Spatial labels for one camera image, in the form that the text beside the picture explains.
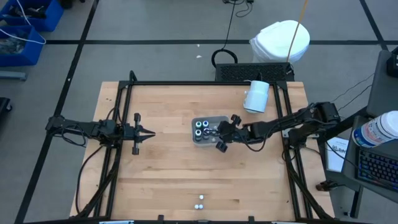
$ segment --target white cup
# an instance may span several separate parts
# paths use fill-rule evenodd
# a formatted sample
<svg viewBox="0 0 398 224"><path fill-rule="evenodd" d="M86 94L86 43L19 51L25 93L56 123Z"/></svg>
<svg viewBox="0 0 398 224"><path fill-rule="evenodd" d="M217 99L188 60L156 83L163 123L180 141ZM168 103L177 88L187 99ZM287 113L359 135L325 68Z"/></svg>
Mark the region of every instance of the white cup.
<svg viewBox="0 0 398 224"><path fill-rule="evenodd" d="M243 108L249 113L264 113L268 100L269 84L262 81L252 81L250 90L245 91L246 98Z"/></svg>

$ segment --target wooden tabletop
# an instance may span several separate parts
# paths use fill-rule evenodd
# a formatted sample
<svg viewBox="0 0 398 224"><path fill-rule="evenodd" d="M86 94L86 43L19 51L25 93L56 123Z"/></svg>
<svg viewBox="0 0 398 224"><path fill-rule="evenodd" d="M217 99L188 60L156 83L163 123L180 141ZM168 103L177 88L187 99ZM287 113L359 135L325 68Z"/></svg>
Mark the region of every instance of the wooden tabletop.
<svg viewBox="0 0 398 224"><path fill-rule="evenodd" d="M104 119L114 106L117 86L117 82L102 84L95 121ZM293 111L306 107L303 83L290 82L288 87ZM261 152L252 152L238 143L229 144L226 153L215 147L193 145L191 120L196 117L238 114L242 123L277 118L272 87L265 113L244 111L244 91L248 88L134 86L127 121L134 123L133 114L140 113L143 127L155 131L156 136L140 144L138 156L131 154L132 142L124 142L112 219L156 220L164 215L166 220L247 220L252 215L257 221L294 220L280 133L273 134ZM280 96L286 114L281 91ZM315 140L308 140L307 146L318 150ZM85 159L97 148L98 142L90 140ZM82 173L80 208L98 188L104 152L90 159ZM315 189L325 180L320 156L305 149L301 153L309 191L334 217L329 193ZM297 192L304 217L298 187ZM195 204L203 204L204 209L195 210Z"/></svg>

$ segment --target gray floor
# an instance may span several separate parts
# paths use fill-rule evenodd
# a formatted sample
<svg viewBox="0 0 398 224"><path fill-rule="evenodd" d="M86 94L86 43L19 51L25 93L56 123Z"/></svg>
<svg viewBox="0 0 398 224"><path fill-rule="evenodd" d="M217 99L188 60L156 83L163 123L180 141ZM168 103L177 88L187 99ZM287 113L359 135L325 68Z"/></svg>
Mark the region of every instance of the gray floor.
<svg viewBox="0 0 398 224"><path fill-rule="evenodd" d="M304 0L257 0L250 15L234 18L230 39L250 39L276 21L297 20ZM398 40L396 0L366 1L385 40ZM79 40L93 0L65 11L57 30L43 33L48 40ZM232 5L221 0L101 0L88 40L224 39ZM377 40L357 0L312 0L303 25L312 40ZM140 80L214 80L210 58L216 44L85 45L62 114L91 120L101 82L127 79L134 70ZM11 98L13 112L0 133L0 223L14 221L34 164L42 147L47 118L54 112L77 45L46 45L36 66L7 67L24 71L26 82L0 80L0 96ZM250 62L250 45L228 45L239 62ZM309 101L329 101L374 72L380 45L311 45L294 65ZM218 62L231 62L220 55ZM371 83L371 79L341 97L343 106ZM341 110L349 116L366 105L369 91ZM26 222L67 218L75 192L83 149L59 139L51 143ZM344 220L353 192L331 192L336 216ZM357 221L395 223L398 205L365 191Z"/></svg>

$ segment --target blue bin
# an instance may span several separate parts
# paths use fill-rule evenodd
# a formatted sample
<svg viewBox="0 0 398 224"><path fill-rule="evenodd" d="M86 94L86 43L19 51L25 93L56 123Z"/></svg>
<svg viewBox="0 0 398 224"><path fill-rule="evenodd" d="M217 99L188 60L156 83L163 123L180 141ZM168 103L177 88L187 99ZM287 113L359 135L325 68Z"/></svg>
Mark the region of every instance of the blue bin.
<svg viewBox="0 0 398 224"><path fill-rule="evenodd" d="M59 20L62 17L63 9L57 0L19 0L22 7L33 7L39 8L40 6L47 6L45 12L46 18L27 18L32 26L35 27L37 31L54 31ZM11 6L19 7L16 0L9 0L7 4L0 11L0 21L4 19L7 24L12 26L23 26L28 25L23 17L11 17L4 16L10 11Z"/></svg>
<svg viewBox="0 0 398 224"><path fill-rule="evenodd" d="M1 27L1 29L11 35L25 32L29 34L29 40L43 42L43 38L41 38L32 26L8 26ZM12 37L0 32L0 39L5 38ZM42 44L26 42L23 51L19 54L0 54L0 67L35 65L37 64L42 48Z"/></svg>

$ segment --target white paper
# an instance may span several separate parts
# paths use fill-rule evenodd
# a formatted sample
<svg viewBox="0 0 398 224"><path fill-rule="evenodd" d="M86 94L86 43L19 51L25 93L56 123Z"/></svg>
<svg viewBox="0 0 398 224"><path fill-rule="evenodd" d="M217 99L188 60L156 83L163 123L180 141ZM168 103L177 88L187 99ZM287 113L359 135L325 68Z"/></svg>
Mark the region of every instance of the white paper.
<svg viewBox="0 0 398 224"><path fill-rule="evenodd" d="M332 138L328 141L329 145L342 157L346 157L346 151L348 147L348 140L341 138ZM337 156L328 145L326 145L326 169L335 172L341 172L344 164L344 159Z"/></svg>

